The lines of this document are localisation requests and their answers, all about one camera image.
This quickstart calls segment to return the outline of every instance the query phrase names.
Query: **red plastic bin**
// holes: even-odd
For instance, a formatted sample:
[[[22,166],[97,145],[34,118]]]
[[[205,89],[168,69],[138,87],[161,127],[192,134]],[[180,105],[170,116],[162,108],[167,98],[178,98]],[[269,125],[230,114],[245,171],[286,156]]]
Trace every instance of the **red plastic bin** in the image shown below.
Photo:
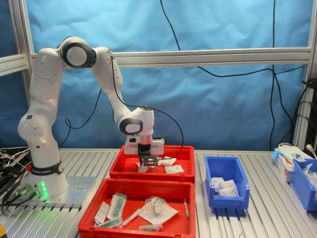
[[[165,156],[174,157],[180,150],[180,146],[164,145],[164,154],[158,155],[161,158]],[[146,173],[138,173],[137,155],[124,154],[124,146],[110,168],[110,178],[117,179],[142,179],[158,181],[183,181],[195,183],[195,161],[194,148],[192,146],[183,146],[182,151],[176,158],[174,165],[181,165],[184,172],[181,174],[167,174],[164,166],[148,167]]]
[[[172,208],[179,212],[163,223],[163,229],[159,232],[140,231],[139,226],[151,225],[140,216],[132,220],[126,226],[126,230],[94,227],[94,217],[102,202],[110,204],[111,198],[116,192],[127,194],[127,201],[122,213],[123,220],[138,208],[143,207],[144,201],[151,196],[165,199]],[[187,201],[189,219],[185,214],[183,199]],[[190,182],[105,179],[80,220],[78,230],[80,238],[194,238],[196,235],[194,185]]]

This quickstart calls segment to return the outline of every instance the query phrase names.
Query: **metal rail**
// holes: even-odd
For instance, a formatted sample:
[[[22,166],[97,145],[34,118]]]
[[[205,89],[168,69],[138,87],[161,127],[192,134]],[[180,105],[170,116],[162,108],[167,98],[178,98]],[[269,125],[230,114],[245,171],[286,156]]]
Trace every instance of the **metal rail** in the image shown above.
[[[74,238],[101,181],[118,153],[114,149],[61,149],[68,176],[95,176],[96,183],[82,209],[35,206],[0,211],[0,223],[9,238]],[[205,155],[237,156],[251,192],[244,215],[236,210],[208,206]],[[317,214],[304,210],[291,185],[283,181],[268,152],[195,151],[196,238],[317,238]]]

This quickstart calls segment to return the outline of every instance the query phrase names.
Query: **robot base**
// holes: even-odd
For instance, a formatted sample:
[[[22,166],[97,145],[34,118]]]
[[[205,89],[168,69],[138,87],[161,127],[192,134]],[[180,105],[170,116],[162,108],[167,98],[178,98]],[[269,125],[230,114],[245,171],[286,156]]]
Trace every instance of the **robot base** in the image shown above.
[[[68,182],[68,188],[62,194],[48,198],[45,202],[31,200],[21,204],[21,206],[47,206],[49,203],[55,207],[82,207],[87,194],[95,184],[96,177],[66,176],[65,178]],[[19,198],[16,203],[25,199],[26,197]]]

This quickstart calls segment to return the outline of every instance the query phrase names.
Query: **blue bin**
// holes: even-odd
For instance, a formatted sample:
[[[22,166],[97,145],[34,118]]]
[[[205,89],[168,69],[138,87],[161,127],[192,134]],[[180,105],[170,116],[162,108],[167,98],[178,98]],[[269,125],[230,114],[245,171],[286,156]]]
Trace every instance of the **blue bin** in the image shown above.
[[[309,164],[313,164],[310,168],[311,171],[317,172],[317,160],[316,159],[305,159],[305,162],[294,162],[294,172],[292,186],[301,201],[303,207],[307,211],[317,211],[317,199],[315,199],[316,189],[309,182],[308,178],[303,172],[303,167]]]
[[[238,157],[205,156],[206,190],[211,208],[248,209],[250,187]],[[219,196],[214,192],[213,177],[233,179],[240,197]]]

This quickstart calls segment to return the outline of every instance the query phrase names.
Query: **plastic bag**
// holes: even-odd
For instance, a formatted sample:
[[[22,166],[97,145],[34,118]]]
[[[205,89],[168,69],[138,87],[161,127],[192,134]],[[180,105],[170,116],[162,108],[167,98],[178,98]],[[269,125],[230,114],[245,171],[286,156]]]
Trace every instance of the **plastic bag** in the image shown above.
[[[166,222],[176,213],[178,211],[171,208],[164,199],[154,196],[145,200],[139,216],[154,225]]]
[[[311,184],[315,187],[316,191],[317,191],[317,178],[311,176],[310,174],[306,175],[309,182],[311,182]]]
[[[122,211],[126,201],[127,195],[116,192],[115,195],[112,196],[107,218],[110,220],[114,220],[119,216],[122,216]]]
[[[109,220],[109,221],[102,223],[99,227],[112,228],[112,227],[119,226],[121,223],[122,223],[122,218],[121,218],[121,216],[119,216],[115,219],[112,219],[112,220]]]
[[[139,227],[139,230],[141,231],[151,231],[151,232],[158,232],[160,229],[163,229],[163,225],[149,225],[149,226]]]

